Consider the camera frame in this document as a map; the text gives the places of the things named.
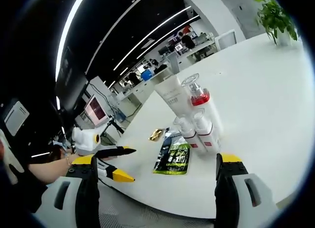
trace white bottle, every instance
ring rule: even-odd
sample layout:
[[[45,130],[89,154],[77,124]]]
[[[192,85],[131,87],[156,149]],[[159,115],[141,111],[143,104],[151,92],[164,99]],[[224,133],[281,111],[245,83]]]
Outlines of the white bottle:
[[[172,109],[176,116],[190,114],[192,105],[189,100],[189,95],[181,86],[176,75],[172,75],[163,82],[155,85],[155,91]]]
[[[212,122],[207,119],[204,109],[195,110],[192,113],[192,121],[201,142],[209,153],[216,154],[221,150],[218,133]]]
[[[196,109],[205,109],[206,117],[209,117],[214,127],[217,129],[218,136],[223,134],[223,124],[220,119],[220,115],[213,101],[213,97],[210,95],[207,89],[203,89],[197,84],[197,79],[199,74],[194,74],[186,78],[182,82],[183,87],[188,87],[190,91],[190,101],[194,108]]]
[[[190,150],[197,153],[206,153],[203,143],[197,136],[193,125],[186,119],[185,116],[176,117],[173,123],[178,131],[182,134],[185,141],[190,145]]]

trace desk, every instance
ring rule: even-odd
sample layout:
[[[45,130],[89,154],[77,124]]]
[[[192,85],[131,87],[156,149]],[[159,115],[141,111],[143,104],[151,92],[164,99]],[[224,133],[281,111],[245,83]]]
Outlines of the desk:
[[[278,47],[266,34],[240,42],[180,72],[180,80],[199,73],[224,125],[222,152],[239,156],[272,190],[274,202],[303,181],[314,142],[314,76],[302,43]],[[216,216],[215,159],[191,154],[186,175],[153,174],[162,141],[148,137],[172,124],[174,113],[156,92],[118,141],[138,151],[111,161],[134,183],[104,181],[127,196],[173,214]]]
[[[142,81],[140,84],[135,86],[133,89],[131,89],[129,92],[126,93],[126,95],[121,99],[121,101],[124,101],[127,98],[130,99],[131,97],[135,97],[137,99],[132,100],[135,106],[138,106],[137,100],[139,103],[144,104],[146,100],[149,98],[149,96],[151,95],[151,93],[154,91],[154,86],[162,82],[164,77],[169,76],[171,74],[172,72],[167,67],[161,72],[155,74],[148,81],[145,81],[145,82]]]
[[[195,60],[192,58],[192,55],[195,54],[196,52],[200,51],[201,49],[210,46],[212,44],[214,44],[214,40],[211,41],[206,41],[198,46],[195,46],[194,48],[192,48],[191,50],[189,50],[188,52],[185,52],[184,54],[182,54],[179,58],[178,58],[178,65],[179,65],[179,69],[184,70],[186,68],[188,68],[191,65],[195,64]]]

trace white tube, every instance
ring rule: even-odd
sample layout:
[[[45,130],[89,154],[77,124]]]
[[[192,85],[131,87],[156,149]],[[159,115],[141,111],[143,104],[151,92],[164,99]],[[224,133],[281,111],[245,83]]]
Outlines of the white tube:
[[[176,75],[172,75],[155,86],[156,92],[163,98],[176,116],[190,114],[192,105],[185,89]]]

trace gold package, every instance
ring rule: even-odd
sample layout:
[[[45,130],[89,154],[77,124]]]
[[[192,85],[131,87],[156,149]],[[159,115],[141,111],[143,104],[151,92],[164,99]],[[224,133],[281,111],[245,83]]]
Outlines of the gold package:
[[[149,140],[157,142],[159,140],[159,138],[161,137],[163,131],[164,131],[164,129],[156,129],[152,133],[152,135],[150,136]]]

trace green package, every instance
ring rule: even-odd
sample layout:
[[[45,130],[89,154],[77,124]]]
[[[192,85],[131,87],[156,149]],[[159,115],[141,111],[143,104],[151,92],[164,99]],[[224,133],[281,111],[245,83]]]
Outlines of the green package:
[[[187,173],[190,145],[178,131],[166,129],[165,138],[153,173],[184,175]]]

